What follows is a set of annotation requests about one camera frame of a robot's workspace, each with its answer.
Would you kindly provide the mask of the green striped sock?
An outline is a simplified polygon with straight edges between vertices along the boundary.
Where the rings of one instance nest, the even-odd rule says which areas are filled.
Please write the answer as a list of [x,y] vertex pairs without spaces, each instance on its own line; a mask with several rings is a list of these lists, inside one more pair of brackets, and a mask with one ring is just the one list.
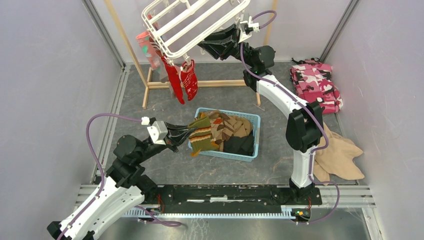
[[194,130],[188,137],[192,147],[191,156],[196,157],[200,152],[216,151],[219,145],[213,141],[210,119],[206,115],[198,117],[188,125],[190,130]]

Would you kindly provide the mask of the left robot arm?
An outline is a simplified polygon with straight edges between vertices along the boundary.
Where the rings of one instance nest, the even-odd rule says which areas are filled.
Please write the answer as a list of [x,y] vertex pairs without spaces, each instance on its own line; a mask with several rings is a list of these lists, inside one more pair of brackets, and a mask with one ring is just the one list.
[[174,125],[154,117],[125,117],[146,126],[148,137],[139,140],[122,136],[116,144],[113,164],[103,170],[93,153],[100,172],[100,184],[67,218],[53,221],[47,231],[55,240],[97,240],[114,222],[141,203],[151,204],[157,198],[157,184],[144,174],[141,164],[169,149],[174,153],[197,128]]

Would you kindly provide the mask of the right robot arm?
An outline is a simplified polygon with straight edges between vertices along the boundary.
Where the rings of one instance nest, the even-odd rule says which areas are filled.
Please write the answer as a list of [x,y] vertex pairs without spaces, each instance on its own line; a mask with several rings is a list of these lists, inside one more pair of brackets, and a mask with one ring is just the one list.
[[293,203],[302,204],[314,184],[315,152],[325,136],[323,109],[317,101],[308,103],[296,96],[271,73],[276,53],[271,46],[252,47],[245,41],[262,28],[251,17],[224,29],[220,28],[222,25],[219,20],[204,30],[197,45],[216,60],[240,60],[245,68],[245,85],[271,101],[287,118],[285,138],[293,149],[294,160],[288,196]]

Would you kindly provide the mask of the white plastic clip hanger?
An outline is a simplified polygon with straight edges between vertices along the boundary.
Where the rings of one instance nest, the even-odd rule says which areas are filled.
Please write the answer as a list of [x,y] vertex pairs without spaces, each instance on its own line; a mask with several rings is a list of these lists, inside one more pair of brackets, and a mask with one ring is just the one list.
[[162,54],[173,61],[221,27],[239,19],[248,0],[154,0],[141,12],[144,26]]

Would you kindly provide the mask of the red snowflake sock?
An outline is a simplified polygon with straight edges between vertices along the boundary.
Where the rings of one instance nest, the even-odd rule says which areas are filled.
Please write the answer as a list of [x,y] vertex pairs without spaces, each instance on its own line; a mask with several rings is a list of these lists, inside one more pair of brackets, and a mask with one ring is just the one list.
[[185,89],[188,101],[195,98],[198,93],[198,79],[195,73],[195,61],[184,62],[181,66],[180,79]]

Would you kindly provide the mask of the grey sock striped cuff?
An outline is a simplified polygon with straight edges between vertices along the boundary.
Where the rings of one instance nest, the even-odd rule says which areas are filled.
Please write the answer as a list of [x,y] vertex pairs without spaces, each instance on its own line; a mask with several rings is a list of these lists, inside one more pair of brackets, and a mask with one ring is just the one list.
[[169,82],[169,76],[168,76],[168,73],[166,71],[164,61],[162,60],[161,57],[159,58],[159,67],[158,67],[158,70],[157,71],[159,73],[159,81],[161,83],[167,85],[167,88],[170,91],[171,97],[174,98],[175,97],[175,93],[174,93],[174,90],[173,90],[173,88],[171,86],[171,83]]

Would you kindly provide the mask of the black garment in basket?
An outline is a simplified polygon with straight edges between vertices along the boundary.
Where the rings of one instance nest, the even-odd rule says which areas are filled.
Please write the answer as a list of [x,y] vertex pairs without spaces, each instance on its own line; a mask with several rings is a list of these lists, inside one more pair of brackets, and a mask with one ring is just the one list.
[[251,132],[247,136],[231,136],[228,140],[223,142],[223,152],[244,155],[244,156],[253,156],[255,151],[255,137]]

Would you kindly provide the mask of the pink patterned sock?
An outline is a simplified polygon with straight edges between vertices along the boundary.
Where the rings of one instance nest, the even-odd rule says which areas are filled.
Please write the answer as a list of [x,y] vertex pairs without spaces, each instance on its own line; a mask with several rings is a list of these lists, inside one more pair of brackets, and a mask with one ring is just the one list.
[[159,70],[161,68],[162,60],[153,45],[154,41],[150,36],[150,32],[146,30],[140,33],[136,36],[136,40],[146,59],[150,63],[151,68],[153,70]]

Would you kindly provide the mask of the light blue plastic basket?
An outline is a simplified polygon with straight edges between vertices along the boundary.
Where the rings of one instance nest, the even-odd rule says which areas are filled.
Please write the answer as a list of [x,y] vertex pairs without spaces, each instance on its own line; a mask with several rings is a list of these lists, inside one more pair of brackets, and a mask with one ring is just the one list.
[[224,158],[230,160],[251,162],[258,156],[259,152],[259,133],[260,133],[260,125],[261,125],[261,117],[257,114],[237,112],[231,110],[219,110],[222,114],[225,114],[229,117],[238,117],[242,119],[246,119],[251,125],[251,131],[248,134],[248,137],[252,137],[252,145],[247,150],[251,150],[249,154],[241,154],[241,153],[232,153],[226,151],[202,151],[200,155],[212,156],[217,158]]

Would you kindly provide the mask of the pink camouflage bag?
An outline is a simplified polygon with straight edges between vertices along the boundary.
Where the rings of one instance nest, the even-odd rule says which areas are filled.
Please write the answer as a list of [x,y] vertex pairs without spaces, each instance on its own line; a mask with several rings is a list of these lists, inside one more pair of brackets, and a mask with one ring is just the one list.
[[319,58],[291,60],[290,79],[297,96],[309,103],[317,101],[324,114],[334,114],[343,107],[340,91],[332,82],[332,66]]

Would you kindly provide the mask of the beige cloth on floor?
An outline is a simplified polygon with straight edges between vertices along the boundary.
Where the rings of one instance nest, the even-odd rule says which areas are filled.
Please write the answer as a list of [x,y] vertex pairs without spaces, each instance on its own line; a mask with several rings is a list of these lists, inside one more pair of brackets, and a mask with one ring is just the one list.
[[313,174],[320,182],[330,180],[330,175],[336,175],[344,180],[361,180],[365,176],[354,163],[354,158],[364,152],[348,138],[323,126],[328,137],[328,146],[315,154]]

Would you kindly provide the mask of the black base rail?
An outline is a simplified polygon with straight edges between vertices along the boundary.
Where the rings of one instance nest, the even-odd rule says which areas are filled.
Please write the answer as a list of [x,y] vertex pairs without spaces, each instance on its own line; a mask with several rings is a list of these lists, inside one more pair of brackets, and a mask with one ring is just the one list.
[[163,214],[273,214],[282,207],[320,206],[318,187],[305,190],[276,184],[165,184],[151,190],[143,206],[164,207]]

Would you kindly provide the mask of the wooden rack frame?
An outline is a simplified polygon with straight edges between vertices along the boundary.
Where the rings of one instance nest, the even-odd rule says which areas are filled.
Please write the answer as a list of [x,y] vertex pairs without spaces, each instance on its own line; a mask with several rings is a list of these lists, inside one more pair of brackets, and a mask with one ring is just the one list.
[[[152,67],[150,67],[148,69],[148,75],[147,77],[144,75],[143,70],[141,69],[141,65],[140,65],[140,61],[138,60],[134,49],[132,48],[132,45],[129,41],[129,38],[124,30],[124,27],[119,19],[119,16],[113,6],[113,3],[111,0],[103,0],[105,7],[107,8],[111,18],[113,19],[113,22],[124,42],[124,45],[129,53],[129,55],[132,58],[132,63],[135,65],[138,75],[140,76],[140,79],[143,82],[143,85],[145,86],[145,91],[144,91],[144,97],[143,97],[143,103],[142,103],[142,108],[143,109],[147,109],[147,104],[148,104],[148,98],[149,98],[149,93],[150,90],[152,89],[165,89],[168,88],[169,86],[171,87],[172,90],[172,86],[169,83],[163,83],[163,82],[151,82],[152,79],[152,73],[154,71],[154,69]],[[156,26],[157,21],[163,17],[164,15],[166,15],[169,11],[172,11],[172,9],[174,9],[176,6],[178,6],[179,4],[184,4],[186,5],[187,10],[184,10],[181,14],[179,14],[176,19],[179,20],[179,16],[182,15],[183,19],[185,20],[187,18],[187,16],[191,16],[192,13],[195,13],[197,10],[199,10],[198,8],[200,8],[201,6],[203,6],[205,3],[207,3],[208,0],[197,0],[195,3],[191,4],[189,0],[174,0],[174,2],[169,3],[168,0],[154,0],[151,4],[149,4],[141,13],[141,18],[142,20],[146,20],[147,23],[146,27],[149,31],[151,31],[151,33],[156,34],[156,32],[158,32],[158,30],[156,30],[154,27]],[[223,2],[223,4],[225,4],[226,2],[231,3],[232,5],[234,4],[235,0],[219,0],[217,2],[217,4],[215,4],[214,6],[212,6],[210,9],[208,9],[206,12],[202,13],[201,16],[199,16],[196,20],[193,20],[193,24],[197,24],[198,22],[200,23],[201,21],[204,20],[204,18],[206,18],[207,16],[209,16],[210,14],[216,12],[217,9],[219,9],[221,7],[221,2]],[[152,8],[155,8],[157,4],[163,3],[165,5],[165,9],[162,10],[160,13],[158,14],[154,14],[154,10],[152,10]],[[233,10],[229,11],[229,13],[227,15],[231,15],[229,16],[229,18],[227,17],[227,15],[223,16],[218,22],[214,23],[211,28],[213,28],[214,30],[217,30],[217,26],[219,23],[221,23],[221,20],[227,20],[230,18],[235,18],[236,21],[240,20],[241,18],[238,17],[239,13],[244,13],[245,8],[248,6],[248,4],[250,3],[250,0],[243,0],[240,3],[238,3],[237,7],[235,7]],[[273,0],[272,1],[272,8],[270,11],[276,11],[278,6],[278,0]],[[269,26],[272,25],[272,21],[275,19],[275,17],[277,16],[277,13],[273,13],[272,17],[269,17]],[[263,43],[266,44],[268,43],[268,40],[270,38],[270,34],[271,34],[271,28],[269,28],[268,30],[266,30],[266,36],[264,38]],[[184,60],[186,62],[191,61],[192,59],[187,55],[188,51],[184,52],[184,55],[181,55],[180,57],[184,57]],[[199,80],[197,83],[197,86],[199,88],[216,88],[216,87],[242,87],[244,86],[245,83],[243,80],[241,79],[231,79],[231,80]]]

